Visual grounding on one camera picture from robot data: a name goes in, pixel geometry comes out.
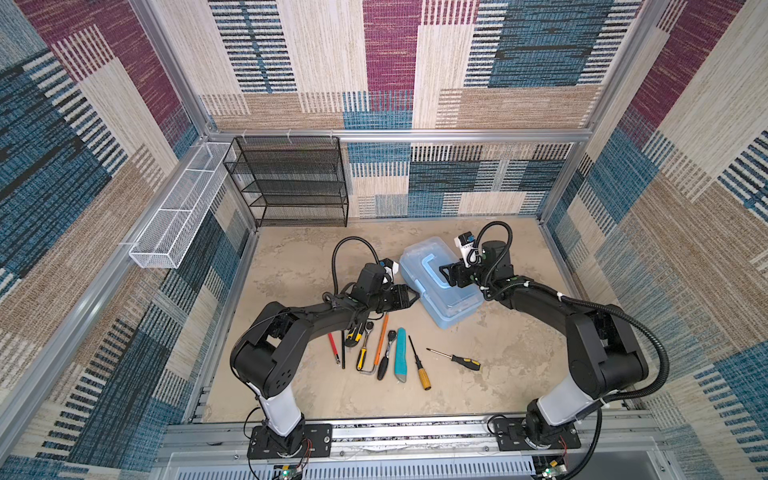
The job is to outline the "light blue plastic tool box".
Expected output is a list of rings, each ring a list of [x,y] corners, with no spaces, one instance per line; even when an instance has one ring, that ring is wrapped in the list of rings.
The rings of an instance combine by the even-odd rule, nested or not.
[[[458,257],[439,237],[406,247],[399,260],[403,279],[419,292],[424,308],[443,330],[470,317],[484,302],[476,285],[450,286],[439,271],[441,266],[457,261]]]

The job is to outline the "black yellow small screwdriver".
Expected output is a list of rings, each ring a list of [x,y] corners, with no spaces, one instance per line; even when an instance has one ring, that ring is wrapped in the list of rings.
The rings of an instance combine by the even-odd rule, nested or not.
[[[442,357],[446,357],[449,360],[451,360],[453,363],[456,363],[456,364],[458,364],[458,365],[460,365],[460,366],[462,366],[462,367],[464,367],[464,368],[466,368],[468,370],[479,371],[481,369],[480,362],[477,361],[477,360],[474,360],[472,358],[463,357],[463,356],[459,356],[459,355],[455,355],[455,354],[448,354],[448,353],[441,352],[441,351],[438,351],[438,350],[435,350],[435,349],[431,349],[431,348],[428,348],[428,351],[431,352],[431,353],[434,353],[436,355],[439,355],[439,356],[442,356]]]

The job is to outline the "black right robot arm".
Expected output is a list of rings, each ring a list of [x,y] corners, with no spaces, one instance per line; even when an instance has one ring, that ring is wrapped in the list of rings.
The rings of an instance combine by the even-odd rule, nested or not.
[[[549,447],[608,394],[647,378],[647,361],[621,309],[573,299],[509,273],[485,284],[481,266],[462,261],[443,265],[439,272],[450,286],[474,284],[486,300],[533,316],[565,336],[568,375],[527,407],[524,432],[532,447]]]

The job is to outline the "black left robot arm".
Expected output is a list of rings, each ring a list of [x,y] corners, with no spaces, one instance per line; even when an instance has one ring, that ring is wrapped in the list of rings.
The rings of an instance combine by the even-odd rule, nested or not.
[[[267,304],[230,354],[236,378],[256,396],[266,427],[279,439],[303,434],[304,416],[296,405],[291,383],[310,341],[328,333],[352,330],[371,313],[405,310],[420,299],[406,284],[350,293],[323,294],[322,302],[306,307]]]

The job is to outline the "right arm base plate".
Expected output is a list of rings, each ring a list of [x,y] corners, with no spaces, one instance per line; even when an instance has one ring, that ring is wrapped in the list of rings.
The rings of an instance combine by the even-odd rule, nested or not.
[[[551,426],[524,417],[495,415],[487,422],[500,451],[579,449],[582,442],[572,423]]]

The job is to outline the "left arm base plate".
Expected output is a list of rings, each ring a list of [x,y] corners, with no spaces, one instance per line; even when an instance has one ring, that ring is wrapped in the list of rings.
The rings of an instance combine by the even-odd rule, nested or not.
[[[329,423],[306,424],[300,422],[287,436],[278,435],[266,425],[253,428],[247,458],[249,460],[299,459],[306,453],[309,458],[330,456],[333,426]]]

